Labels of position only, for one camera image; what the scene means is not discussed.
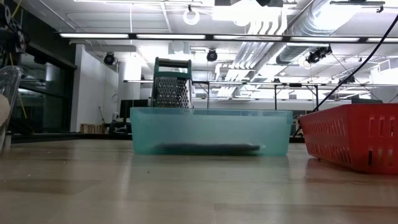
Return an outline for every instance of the ceiling light fixture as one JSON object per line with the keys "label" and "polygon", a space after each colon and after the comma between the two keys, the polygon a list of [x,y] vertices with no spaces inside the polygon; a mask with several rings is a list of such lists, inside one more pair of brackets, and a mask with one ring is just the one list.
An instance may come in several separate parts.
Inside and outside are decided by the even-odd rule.
{"label": "ceiling light fixture", "polygon": [[63,38],[71,39],[128,39],[128,34],[80,34],[80,33],[61,33]]}
{"label": "ceiling light fixture", "polygon": [[357,42],[359,37],[292,37],[293,42]]}
{"label": "ceiling light fixture", "polygon": [[329,44],[286,43],[289,47],[329,47]]}
{"label": "ceiling light fixture", "polygon": [[[380,42],[381,38],[368,38],[366,42],[370,43],[378,43]],[[384,42],[398,42],[398,38],[386,38]]]}
{"label": "ceiling light fixture", "polygon": [[93,3],[106,3],[106,4],[191,4],[191,5],[202,5],[201,1],[191,0],[75,0],[75,2],[93,2]]}
{"label": "ceiling light fixture", "polygon": [[280,41],[282,37],[268,37],[261,35],[214,35],[215,40],[254,40],[254,41]]}
{"label": "ceiling light fixture", "polygon": [[184,39],[184,40],[204,40],[205,35],[184,35],[184,34],[137,34],[137,39]]}
{"label": "ceiling light fixture", "polygon": [[153,83],[153,80],[125,80],[128,83]]}
{"label": "ceiling light fixture", "polygon": [[[194,13],[193,18],[189,19],[188,18],[188,13]],[[200,15],[199,15],[199,11],[197,11],[196,9],[192,9],[191,5],[188,5],[188,9],[185,10],[184,14],[182,15],[182,19],[184,20],[184,22],[188,25],[196,25],[199,20],[200,20]]]}
{"label": "ceiling light fixture", "polygon": [[241,85],[243,82],[209,82],[209,84]]}

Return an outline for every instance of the desk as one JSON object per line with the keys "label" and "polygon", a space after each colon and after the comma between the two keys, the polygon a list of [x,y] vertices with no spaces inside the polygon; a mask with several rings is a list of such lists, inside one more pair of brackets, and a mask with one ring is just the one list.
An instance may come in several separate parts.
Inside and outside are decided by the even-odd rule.
{"label": "desk", "polygon": [[382,224],[398,178],[311,158],[135,155],[131,141],[13,145],[0,160],[0,223]]}

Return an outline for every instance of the glass window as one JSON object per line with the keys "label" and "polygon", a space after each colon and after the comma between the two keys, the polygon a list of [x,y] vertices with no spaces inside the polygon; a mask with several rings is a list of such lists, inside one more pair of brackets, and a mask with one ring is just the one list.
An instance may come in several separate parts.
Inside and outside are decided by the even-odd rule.
{"label": "glass window", "polygon": [[24,73],[9,129],[14,133],[60,133],[70,130],[73,70],[42,58],[21,55]]}
{"label": "glass window", "polygon": [[66,97],[71,93],[68,87],[72,75],[68,71],[29,54],[21,55],[21,67],[21,87]]}
{"label": "glass window", "polygon": [[15,133],[59,133],[69,131],[68,100],[18,89],[9,129]]}

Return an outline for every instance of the ceiling camera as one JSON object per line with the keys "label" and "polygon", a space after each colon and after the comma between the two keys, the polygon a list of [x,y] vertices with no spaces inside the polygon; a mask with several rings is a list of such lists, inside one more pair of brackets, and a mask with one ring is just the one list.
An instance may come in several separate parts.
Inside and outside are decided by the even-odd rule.
{"label": "ceiling camera", "polygon": [[271,0],[256,0],[256,2],[257,2],[260,6],[264,7],[264,6],[268,5],[268,4],[271,2]]}
{"label": "ceiling camera", "polygon": [[208,62],[214,62],[216,60],[217,60],[216,50],[210,49],[209,52],[207,53],[207,61]]}
{"label": "ceiling camera", "polygon": [[104,63],[106,65],[114,65],[116,63],[116,59],[114,57],[114,52],[106,53],[106,56],[104,58]]}
{"label": "ceiling camera", "polygon": [[316,50],[312,50],[310,55],[305,59],[308,63],[318,63],[321,59],[325,58],[326,55],[333,53],[331,47],[320,47]]}

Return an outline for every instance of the black cable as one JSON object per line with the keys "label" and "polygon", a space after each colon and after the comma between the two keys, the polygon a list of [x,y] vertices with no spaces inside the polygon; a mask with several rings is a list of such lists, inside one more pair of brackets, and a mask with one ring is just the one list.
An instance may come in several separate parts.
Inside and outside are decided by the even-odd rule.
{"label": "black cable", "polygon": [[[334,58],[336,59],[336,61],[346,70],[346,72],[348,72],[349,74],[351,74],[348,69],[336,58],[336,56],[332,53],[332,55],[334,56]],[[376,99],[380,100],[375,94],[373,94],[368,88],[366,88],[366,86],[363,86],[363,88],[365,88],[365,90],[367,90],[372,96],[374,96]]]}
{"label": "black cable", "polygon": [[394,99],[396,99],[398,96],[398,94],[396,94],[396,96],[393,97],[393,99],[391,99],[390,101],[388,101],[388,103],[391,103]]}
{"label": "black cable", "polygon": [[[381,46],[381,44],[384,42],[384,40],[387,38],[387,36],[390,34],[392,28],[394,28],[394,26],[397,24],[398,22],[398,16],[396,16],[396,18],[394,19],[394,21],[392,21],[391,26],[388,28],[387,32],[384,34],[384,36],[381,38],[380,42],[376,45],[376,47],[374,48],[374,50],[372,51],[372,53],[369,54],[369,56],[367,57],[367,59],[350,75],[348,75],[342,82],[340,82],[339,84],[337,84],[336,88],[334,88],[326,97],[325,99],[323,99],[319,105],[312,111],[315,112],[319,109],[319,107],[326,102],[326,100],[332,95],[334,94],[334,92],[336,90],[339,89],[339,87],[345,83],[349,78],[351,78],[352,76],[354,76],[364,65],[366,65],[366,63],[373,57],[373,55],[376,53],[377,50],[379,50],[379,47]],[[297,135],[297,133],[299,133],[299,131],[301,130],[301,126],[298,127],[298,130],[296,131],[296,133],[294,133],[293,137],[295,137]]]}

